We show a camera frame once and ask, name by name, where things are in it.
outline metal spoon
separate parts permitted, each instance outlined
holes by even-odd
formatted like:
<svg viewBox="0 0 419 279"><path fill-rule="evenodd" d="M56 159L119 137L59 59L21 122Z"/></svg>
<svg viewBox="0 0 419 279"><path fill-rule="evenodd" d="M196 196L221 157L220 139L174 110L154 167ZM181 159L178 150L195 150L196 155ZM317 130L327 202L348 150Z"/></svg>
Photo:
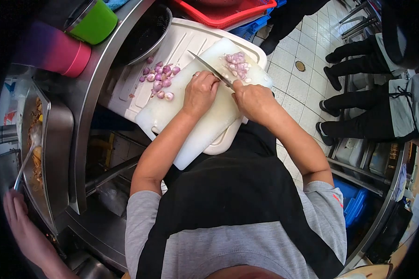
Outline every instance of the metal spoon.
<svg viewBox="0 0 419 279"><path fill-rule="evenodd" d="M34 148L42 145L42 122L38 121L36 124L34 124L29 133L29 138L31 139L31 147L29 148L29 151L26 154L25 159L23 160L22 166L20 167L19 173L17 175L16 182L14 183L14 190L16 191L18 191L20 178L22 176L23 170L25 169L25 165L28 162L29 157L31 157L31 154L33 153Z"/></svg>

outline blue plastic crate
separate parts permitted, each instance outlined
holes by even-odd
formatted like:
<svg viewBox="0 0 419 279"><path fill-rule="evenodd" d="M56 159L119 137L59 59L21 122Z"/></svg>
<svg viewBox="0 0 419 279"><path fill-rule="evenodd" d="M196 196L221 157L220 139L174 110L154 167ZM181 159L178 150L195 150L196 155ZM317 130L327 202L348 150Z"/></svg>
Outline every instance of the blue plastic crate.
<svg viewBox="0 0 419 279"><path fill-rule="evenodd" d="M280 6L287 3L287 0L275 0L275 1L276 1L276 7L275 8L279 8Z"/></svg>
<svg viewBox="0 0 419 279"><path fill-rule="evenodd" d="M343 193L343 215L345 216L346 227L352 225L362 214L366 207L368 190L358 189L352 185L334 179L335 187L340 188Z"/></svg>
<svg viewBox="0 0 419 279"><path fill-rule="evenodd" d="M270 19L269 14L272 11L273 11L273 8L267 9L267 14L264 15L263 17L260 17L255 21L247 23L246 25L239 26L231 30L230 33L238 37L241 37L242 39L245 39L247 41L251 41L250 40L251 36L256 34L257 31L259 31L262 27L267 25L267 20Z"/></svg>

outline red plastic basket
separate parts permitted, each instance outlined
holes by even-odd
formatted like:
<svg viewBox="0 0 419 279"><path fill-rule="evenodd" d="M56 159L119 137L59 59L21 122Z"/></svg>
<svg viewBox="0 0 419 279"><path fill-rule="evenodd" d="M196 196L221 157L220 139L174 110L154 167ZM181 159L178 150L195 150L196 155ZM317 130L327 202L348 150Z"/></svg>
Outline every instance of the red plastic basket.
<svg viewBox="0 0 419 279"><path fill-rule="evenodd" d="M239 4L223 8L197 3L193 3L191 6L183 0L172 1L195 21L218 29L263 13L268 8L276 7L275 0L243 0Z"/></svg>

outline floor drain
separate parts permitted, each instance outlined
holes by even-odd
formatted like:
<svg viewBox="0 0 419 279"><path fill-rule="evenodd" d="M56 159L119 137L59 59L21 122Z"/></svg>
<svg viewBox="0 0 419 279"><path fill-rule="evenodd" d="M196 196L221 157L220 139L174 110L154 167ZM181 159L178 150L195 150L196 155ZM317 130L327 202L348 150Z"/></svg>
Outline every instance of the floor drain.
<svg viewBox="0 0 419 279"><path fill-rule="evenodd" d="M298 71L300 72L304 72L306 70L306 66L304 66L303 62L301 61L296 61L295 66L296 66L296 69L298 69Z"/></svg>

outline stainless steel tray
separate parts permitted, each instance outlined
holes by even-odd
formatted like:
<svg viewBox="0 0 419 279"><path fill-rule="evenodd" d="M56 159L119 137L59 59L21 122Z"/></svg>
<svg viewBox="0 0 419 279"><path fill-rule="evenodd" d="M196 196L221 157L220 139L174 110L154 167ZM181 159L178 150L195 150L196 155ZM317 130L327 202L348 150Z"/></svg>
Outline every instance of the stainless steel tray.
<svg viewBox="0 0 419 279"><path fill-rule="evenodd" d="M55 220L69 204L68 169L71 137L73 133L73 115L71 111L52 94L43 93L32 82L25 101L22 117L22 154L26 155L30 144L28 130L32 121L31 112L36 111L36 98L42 101L42 188L33 177L33 160L30 159L24 169L26 191L39 215L56 235Z"/></svg>

